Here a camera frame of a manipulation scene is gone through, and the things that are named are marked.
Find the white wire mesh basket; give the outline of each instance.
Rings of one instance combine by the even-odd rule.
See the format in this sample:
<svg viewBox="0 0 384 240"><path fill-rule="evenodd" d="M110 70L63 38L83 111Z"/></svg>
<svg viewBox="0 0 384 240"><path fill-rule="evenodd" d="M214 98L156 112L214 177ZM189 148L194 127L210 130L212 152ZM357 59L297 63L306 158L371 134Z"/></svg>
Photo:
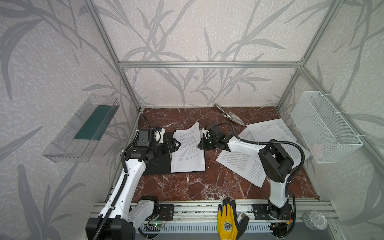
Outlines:
<svg viewBox="0 0 384 240"><path fill-rule="evenodd" d="M318 163L338 162L362 146L340 112L319 91L303 92L291 116Z"/></svg>

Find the glove logo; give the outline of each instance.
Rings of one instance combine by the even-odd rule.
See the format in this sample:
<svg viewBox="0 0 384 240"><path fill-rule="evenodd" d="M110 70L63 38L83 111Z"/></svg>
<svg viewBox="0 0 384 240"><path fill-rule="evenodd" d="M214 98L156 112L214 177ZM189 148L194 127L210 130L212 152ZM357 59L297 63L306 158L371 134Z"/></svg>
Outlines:
<svg viewBox="0 0 384 240"><path fill-rule="evenodd" d="M227 231L227 232L231 232L232 231L232 224L230 224L229 222L225 221L224 222L224 230Z"/></svg>

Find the transparent container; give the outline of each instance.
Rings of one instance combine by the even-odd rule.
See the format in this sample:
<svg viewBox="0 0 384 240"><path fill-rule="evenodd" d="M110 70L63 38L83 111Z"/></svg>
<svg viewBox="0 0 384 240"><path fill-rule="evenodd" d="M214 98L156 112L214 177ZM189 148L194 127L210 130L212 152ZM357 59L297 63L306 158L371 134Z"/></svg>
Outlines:
<svg viewBox="0 0 384 240"><path fill-rule="evenodd" d="M88 162L119 106L116 97L92 93L43 156L53 162Z"/></svg>
<svg viewBox="0 0 384 240"><path fill-rule="evenodd" d="M318 211L304 213L303 222L311 230L325 230L328 227L327 219Z"/></svg>
<svg viewBox="0 0 384 240"><path fill-rule="evenodd" d="M319 91L303 92L291 116L318 163L338 162L362 146L340 112Z"/></svg>

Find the paper sheet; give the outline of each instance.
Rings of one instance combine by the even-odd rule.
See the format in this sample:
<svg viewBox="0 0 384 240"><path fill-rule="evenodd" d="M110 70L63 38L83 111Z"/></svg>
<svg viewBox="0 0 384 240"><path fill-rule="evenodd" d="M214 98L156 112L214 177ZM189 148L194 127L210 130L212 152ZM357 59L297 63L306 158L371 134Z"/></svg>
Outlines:
<svg viewBox="0 0 384 240"><path fill-rule="evenodd" d="M287 127L287 125L284 123L284 121L281 118L269 120L269 121L265 121L265 122L258 122L258 123L249 124L249 125L247 125L247 128L249 129L249 131L251 131L252 136L255 137L256 134L258 134L264 130L267 130L268 128L273 127L273 126L278 126L281 130L283 130L286 134L288 134L288 136L293 138L294 141L297 141L297 138L293 135L293 133L289 130L289 128Z"/></svg>
<svg viewBox="0 0 384 240"><path fill-rule="evenodd" d="M181 143L172 153L170 172L195 172L205 170L204 151L197 148L200 143L199 122L186 130L176 130L174 138Z"/></svg>
<svg viewBox="0 0 384 240"><path fill-rule="evenodd" d="M286 134L283 130L281 130L278 126L273 126L268 128L265 131L262 131L258 134L256 134L256 137L259 139L260 142L266 142L271 139L275 139L278 141L290 141L297 143L294 139L292 139L288 134ZM305 155L305 160L309 158L311 155L310 152L308 152L303 146L298 144L304 151ZM301 161L301 154L300 151L292 146L292 145L287 145L287 144L282 144L283 148L287 151L287 153L291 156L293 159L294 165L292 168L296 167L297 165L300 164Z"/></svg>
<svg viewBox="0 0 384 240"><path fill-rule="evenodd" d="M239 134L239 137L255 141L248 128L242 131ZM266 174L259 158L251 157L241 152L222 151L216 161L250 181L257 187L263 186Z"/></svg>

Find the gray floor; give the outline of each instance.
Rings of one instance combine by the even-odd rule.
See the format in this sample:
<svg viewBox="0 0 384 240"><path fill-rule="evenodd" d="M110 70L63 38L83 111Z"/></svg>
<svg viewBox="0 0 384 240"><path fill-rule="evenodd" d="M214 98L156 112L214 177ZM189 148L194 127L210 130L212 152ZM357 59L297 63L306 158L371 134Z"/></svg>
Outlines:
<svg viewBox="0 0 384 240"><path fill-rule="evenodd" d="M136 239L143 240L139 233L136 233ZM218 234L213 233L175 233L175 234L160 234L155 240L220 240ZM240 240L273 240L276 237L269 233L245 233L240 237ZM285 240L334 240L329 227L323 231L312 231L305 226L304 223L296 223L293 231L285 237Z"/></svg>

